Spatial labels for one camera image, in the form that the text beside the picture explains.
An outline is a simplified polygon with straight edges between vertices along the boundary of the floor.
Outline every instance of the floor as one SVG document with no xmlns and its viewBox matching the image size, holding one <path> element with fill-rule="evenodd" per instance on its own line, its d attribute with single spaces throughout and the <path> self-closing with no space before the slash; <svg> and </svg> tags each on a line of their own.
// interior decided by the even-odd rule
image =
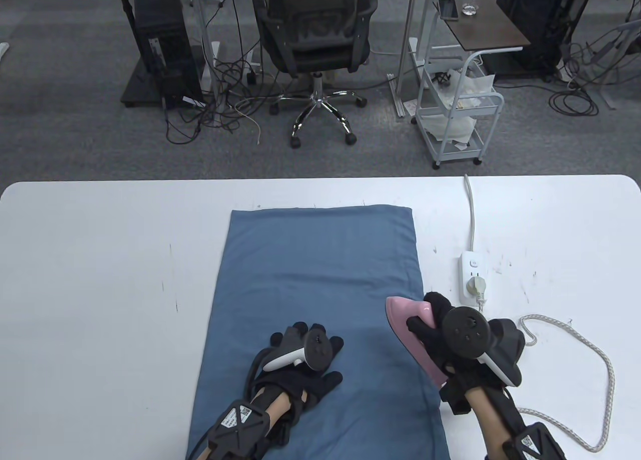
<svg viewBox="0 0 641 460">
<path fill-rule="evenodd" d="M 370 42 L 398 52 L 408 0 L 379 0 Z M 258 39 L 250 0 L 235 0 L 245 47 Z M 622 22 L 631 0 L 591 0 L 574 39 L 588 41 Z M 208 7 L 212 14 L 213 6 Z M 195 35 L 193 9 L 186 22 Z M 221 56 L 240 55 L 231 2 L 210 27 Z M 449 33 L 439 30 L 442 40 Z M 295 178 L 469 174 L 627 174 L 641 180 L 641 80 L 613 87 L 620 109 L 596 117 L 565 117 L 547 107 L 549 93 L 504 91 L 506 109 L 481 166 L 471 161 L 431 168 L 416 126 L 398 120 L 387 85 L 364 92 L 366 109 L 346 103 L 359 141 L 343 142 L 337 123 L 317 114 L 288 146 L 297 108 L 270 116 L 266 108 L 233 134 L 206 130 L 188 146 L 165 141 L 160 109 L 125 109 L 119 102 L 137 48 L 119 0 L 0 0 L 0 42 L 11 48 L 0 64 L 0 191 L 15 181 Z M 364 87 L 396 72 L 398 56 L 371 56 L 335 85 Z M 639 73 L 633 62 L 624 77 Z"/>
</svg>

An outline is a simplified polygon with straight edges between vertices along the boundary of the white table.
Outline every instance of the white table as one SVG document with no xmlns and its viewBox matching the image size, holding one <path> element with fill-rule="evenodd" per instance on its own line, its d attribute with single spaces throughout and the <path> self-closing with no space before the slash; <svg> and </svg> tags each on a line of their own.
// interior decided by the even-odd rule
<svg viewBox="0 0 641 460">
<path fill-rule="evenodd" d="M 472 187 L 476 247 L 494 267 L 487 315 L 571 319 L 614 364 L 604 451 L 588 454 L 552 428 L 557 441 L 572 460 L 629 457 L 641 409 L 637 185 L 559 176 Z M 462 178 L 10 186 L 0 200 L 0 458 L 181 460 L 229 212 L 373 203 L 414 210 L 424 288 L 457 300 L 469 237 Z M 533 330 L 540 341 L 520 360 L 517 404 L 596 442 L 605 366 L 564 332 Z M 474 416 L 447 406 L 442 416 L 452 460 L 482 458 Z"/>
</svg>

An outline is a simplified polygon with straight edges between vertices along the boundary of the sticker label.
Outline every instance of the sticker label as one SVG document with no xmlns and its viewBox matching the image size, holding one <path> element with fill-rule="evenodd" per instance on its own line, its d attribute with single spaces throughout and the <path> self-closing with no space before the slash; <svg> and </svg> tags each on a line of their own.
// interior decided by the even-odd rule
<svg viewBox="0 0 641 460">
<path fill-rule="evenodd" d="M 236 421 L 236 409 L 232 408 L 229 410 L 229 413 L 225 415 L 225 418 L 222 419 L 222 422 L 220 422 L 220 425 L 226 426 L 227 428 L 234 428 L 234 426 L 238 425 L 238 422 Z"/>
<path fill-rule="evenodd" d="M 165 55 L 162 53 L 162 47 L 160 47 L 158 37 L 149 38 L 149 45 L 151 46 L 151 52 L 153 52 L 156 57 L 160 58 L 163 66 L 167 67 L 167 61 L 165 61 Z"/>
<path fill-rule="evenodd" d="M 539 455 L 541 454 L 541 452 L 540 452 L 540 451 L 538 451 L 538 448 L 536 448 L 536 445 L 535 445 L 535 444 L 534 444 L 534 442 L 532 441 L 532 438 L 530 437 L 530 435 L 527 435 L 525 438 L 523 438 L 523 439 L 521 440 L 521 443 L 522 443 L 524 446 L 526 446 L 527 448 L 529 448 L 530 450 L 535 451 L 535 452 L 536 452 L 536 453 L 538 453 Z"/>
<path fill-rule="evenodd" d="M 245 421 L 247 421 L 247 419 L 249 418 L 249 415 L 251 415 L 252 412 L 253 410 L 250 410 L 249 408 L 245 407 L 245 405 L 241 405 L 240 406 L 240 423 L 245 423 Z"/>
</svg>

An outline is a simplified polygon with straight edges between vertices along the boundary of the computer tower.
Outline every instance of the computer tower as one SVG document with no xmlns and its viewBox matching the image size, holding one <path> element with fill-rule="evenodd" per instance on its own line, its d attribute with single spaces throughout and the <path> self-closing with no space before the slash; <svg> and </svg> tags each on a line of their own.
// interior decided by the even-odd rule
<svg viewBox="0 0 641 460">
<path fill-rule="evenodd" d="M 499 7 L 530 41 L 510 53 L 525 71 L 554 73 L 561 59 L 560 46 L 568 43 L 588 0 L 496 0 Z"/>
<path fill-rule="evenodd" d="M 201 46 L 190 46 L 181 0 L 133 0 L 142 61 L 167 101 L 202 101 Z"/>
</svg>

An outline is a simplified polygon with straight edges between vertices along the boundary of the black glove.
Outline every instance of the black glove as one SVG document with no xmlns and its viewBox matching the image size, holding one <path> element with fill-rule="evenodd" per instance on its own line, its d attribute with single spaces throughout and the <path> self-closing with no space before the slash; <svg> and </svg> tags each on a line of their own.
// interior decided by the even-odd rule
<svg viewBox="0 0 641 460">
<path fill-rule="evenodd" d="M 310 329 L 304 322 L 295 323 L 293 326 L 298 330 L 301 337 Z M 325 332 L 325 327 L 317 323 L 314 323 L 311 329 L 321 329 Z M 272 334 L 270 344 L 273 348 L 279 347 L 281 341 L 282 333 Z M 333 360 L 343 348 L 343 338 L 332 336 L 330 344 L 332 345 Z M 261 371 L 258 377 L 250 383 L 249 394 L 251 397 L 263 387 L 275 386 L 288 394 L 291 401 L 291 410 L 276 422 L 267 436 L 267 439 L 272 444 L 278 444 L 279 446 L 287 444 L 291 427 L 298 423 L 300 414 L 318 405 L 318 402 L 325 395 L 343 381 L 343 375 L 338 371 L 331 371 L 325 374 L 328 369 L 329 365 L 323 371 L 315 371 L 307 366 L 305 362 L 298 366 L 291 364 L 275 371 Z M 307 393 L 307 398 L 304 402 L 302 401 L 303 392 Z"/>
<path fill-rule="evenodd" d="M 430 302 L 437 327 L 428 327 L 418 316 L 408 318 L 407 327 L 423 343 L 432 361 L 449 377 L 440 390 L 442 400 L 450 403 L 455 414 L 467 413 L 470 410 L 464 396 L 467 391 L 479 386 L 503 389 L 505 384 L 487 365 L 476 359 L 463 358 L 447 346 L 440 327 L 446 314 L 453 309 L 449 300 L 432 291 L 425 295 L 423 301 Z"/>
<path fill-rule="evenodd" d="M 304 322 L 295 323 L 293 326 L 301 337 L 310 329 Z M 311 329 L 321 329 L 325 332 L 325 327 L 317 323 L 314 323 Z M 278 347 L 281 341 L 282 333 L 277 332 L 272 334 L 269 342 L 272 346 Z M 332 359 L 334 359 L 343 349 L 343 338 L 332 336 L 330 344 L 332 345 Z M 300 400 L 302 392 L 306 391 L 307 400 L 303 402 L 303 409 L 309 410 L 343 381 L 343 375 L 338 371 L 332 371 L 326 375 L 328 369 L 329 366 L 323 371 L 314 371 L 305 362 L 298 366 L 291 364 L 275 371 L 263 371 L 258 375 L 253 386 L 255 389 L 260 389 L 268 384 L 277 385 L 290 396 L 291 400 Z"/>
</svg>

